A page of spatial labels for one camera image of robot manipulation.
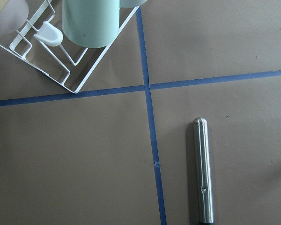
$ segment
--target mint green cup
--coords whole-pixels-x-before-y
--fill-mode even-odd
[[[68,39],[101,48],[118,36],[120,0],[63,0],[62,29]]]

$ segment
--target white plastic part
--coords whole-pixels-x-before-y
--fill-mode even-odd
[[[71,74],[71,71],[65,66],[64,62],[62,62],[60,59],[57,58],[57,56],[50,50],[50,48],[48,47],[48,44],[45,44],[45,42],[40,41],[40,44],[43,46],[43,48],[54,58],[54,60],[56,60],[58,62],[58,64],[67,72],[67,74],[65,75],[65,77],[63,78],[63,80],[60,82],[59,80],[56,80],[54,77],[52,77],[48,72],[46,72],[44,69],[40,68],[39,66],[35,65],[32,61],[28,61],[26,59],[26,55],[30,52],[30,50],[33,47],[33,44],[26,38],[26,35],[29,31],[31,31],[31,29],[34,30],[34,32],[36,32],[36,34],[41,30],[41,29],[37,29],[34,27],[35,22],[41,17],[41,15],[44,13],[44,11],[49,8],[52,11],[52,16],[46,21],[47,23],[49,23],[54,17],[55,17],[55,10],[51,5],[52,1],[58,1],[58,0],[44,0],[44,2],[42,3],[42,5],[39,7],[39,9],[35,12],[35,14],[29,19],[27,20],[27,24],[24,26],[24,28],[21,31],[16,31],[17,32],[17,36],[15,37],[15,39],[12,41],[12,43],[9,45],[9,48],[6,48],[4,45],[0,44],[0,47],[3,48],[4,50],[6,50],[7,52],[11,53],[12,55],[16,56],[17,58],[20,58],[21,60],[23,60],[24,62],[28,63],[29,65],[31,65],[32,67],[38,69],[39,71],[41,71],[44,75],[46,75],[47,77],[49,77],[50,79],[52,79],[54,82],[58,83],[59,85],[61,85],[62,87],[64,87],[66,90],[68,90],[71,93],[75,93],[77,94],[80,89],[83,87],[83,85],[85,84],[85,82],[87,81],[87,79],[90,77],[90,75],[92,74],[92,72],[95,70],[95,68],[97,67],[97,65],[99,64],[99,62],[101,61],[101,59],[103,58],[103,56],[107,53],[107,51],[109,50],[109,48],[111,47],[112,43],[108,46],[106,46],[102,52],[100,53],[100,55],[97,57],[97,60],[92,64],[91,68],[89,69],[89,71],[85,74],[85,76],[82,78],[82,81],[78,84],[77,88],[72,90],[69,87],[67,87],[65,85],[66,80],[68,79],[68,77]],[[123,30],[123,28],[128,24],[128,22],[130,21],[130,19],[132,18],[132,16],[135,14],[136,10],[139,7],[135,7],[131,13],[127,16],[127,18],[124,20],[124,22],[122,23],[122,25],[119,28],[119,33]],[[17,46],[20,44],[21,41],[25,41],[27,43],[27,49],[24,53],[19,53],[16,51]],[[68,59],[71,61],[71,63],[76,66],[81,59],[83,58],[83,56],[85,55],[85,53],[87,52],[88,48],[85,48],[82,51],[81,56],[78,58],[78,60],[76,62],[74,62],[74,60],[71,58],[71,56],[67,53],[67,51],[65,50],[65,48],[62,46],[62,44],[59,45],[60,48],[62,49],[62,51],[65,53],[65,55],[68,57]]]
[[[44,42],[46,45],[56,47],[61,44],[64,37],[59,29],[45,21],[37,34],[34,35],[34,38]]]

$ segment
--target stainless steel rod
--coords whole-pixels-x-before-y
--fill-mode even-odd
[[[196,118],[193,121],[193,133],[197,166],[199,224],[214,224],[214,206],[206,119]]]

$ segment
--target floor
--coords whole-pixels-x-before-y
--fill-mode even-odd
[[[281,0],[149,0],[78,94],[0,49],[0,225],[281,224]]]

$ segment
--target white wire dish rack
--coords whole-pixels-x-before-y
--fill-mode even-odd
[[[12,34],[11,42],[2,43],[4,38],[0,37],[0,47],[76,94],[112,43],[88,49],[69,41],[61,32],[61,4],[62,0],[44,0],[22,29]],[[119,33],[138,8],[121,9]]]

